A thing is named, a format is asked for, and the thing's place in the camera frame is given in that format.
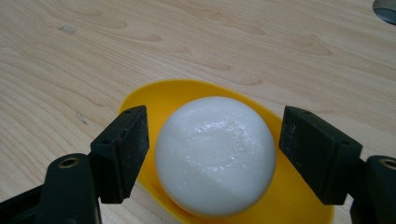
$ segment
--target light wooden surface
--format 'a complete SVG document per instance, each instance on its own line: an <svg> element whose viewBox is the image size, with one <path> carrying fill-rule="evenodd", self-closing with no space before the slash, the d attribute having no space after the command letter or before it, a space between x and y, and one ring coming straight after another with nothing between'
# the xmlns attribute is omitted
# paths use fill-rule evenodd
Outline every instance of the light wooden surface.
<svg viewBox="0 0 396 224"><path fill-rule="evenodd" d="M167 78L239 91L279 116L317 113L396 157L396 27L372 1L1 0L0 201L43 183L123 98ZM349 223L338 206L334 223ZM177 223L138 185L104 223Z"/></svg>

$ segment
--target yellow disc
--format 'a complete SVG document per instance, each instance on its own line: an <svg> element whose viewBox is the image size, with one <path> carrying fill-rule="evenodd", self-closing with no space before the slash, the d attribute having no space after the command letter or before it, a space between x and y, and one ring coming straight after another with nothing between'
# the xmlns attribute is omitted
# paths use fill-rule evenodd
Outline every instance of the yellow disc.
<svg viewBox="0 0 396 224"><path fill-rule="evenodd" d="M166 195L155 168L155 142L161 127L179 107L207 96L224 96L253 108L267 123L276 142L276 170L269 189L249 209L229 217L198 217ZM183 223L332 223L333 206L323 205L277 148L281 118L246 96L211 83L172 79L148 84L130 93L119 113L137 105L148 109L149 151L137 180L170 214Z"/></svg>

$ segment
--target tabletop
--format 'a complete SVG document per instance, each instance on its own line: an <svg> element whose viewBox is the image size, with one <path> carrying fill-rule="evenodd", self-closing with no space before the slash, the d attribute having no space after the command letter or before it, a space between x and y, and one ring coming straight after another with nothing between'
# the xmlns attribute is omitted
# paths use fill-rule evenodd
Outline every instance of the tabletop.
<svg viewBox="0 0 396 224"><path fill-rule="evenodd" d="M282 117L310 110L396 157L396 26L372 0L0 1L0 201L90 151L125 96L163 79L204 80ZM334 223L350 223L351 198ZM104 223L177 223L136 184Z"/></svg>

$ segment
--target black bracket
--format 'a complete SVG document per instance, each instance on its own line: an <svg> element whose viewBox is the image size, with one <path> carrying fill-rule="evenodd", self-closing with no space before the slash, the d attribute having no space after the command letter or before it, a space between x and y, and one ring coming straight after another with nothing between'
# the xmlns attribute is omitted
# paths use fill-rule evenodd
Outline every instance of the black bracket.
<svg viewBox="0 0 396 224"><path fill-rule="evenodd" d="M286 106L279 147L324 204L354 198L354 224L396 223L396 160L360 159L362 145L315 114Z"/></svg>
<svg viewBox="0 0 396 224"><path fill-rule="evenodd" d="M0 223L102 223L102 203L129 198L149 150L147 109L125 110L91 143L91 153L63 156L42 186L0 203Z"/></svg>

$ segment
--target white sphere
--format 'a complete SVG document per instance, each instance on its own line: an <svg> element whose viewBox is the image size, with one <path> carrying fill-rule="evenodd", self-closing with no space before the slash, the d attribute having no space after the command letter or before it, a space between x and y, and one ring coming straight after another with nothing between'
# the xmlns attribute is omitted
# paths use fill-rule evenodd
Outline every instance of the white sphere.
<svg viewBox="0 0 396 224"><path fill-rule="evenodd" d="M274 139L250 107L206 97L178 109L156 146L163 188L180 207L198 215L240 212L264 194L276 165Z"/></svg>

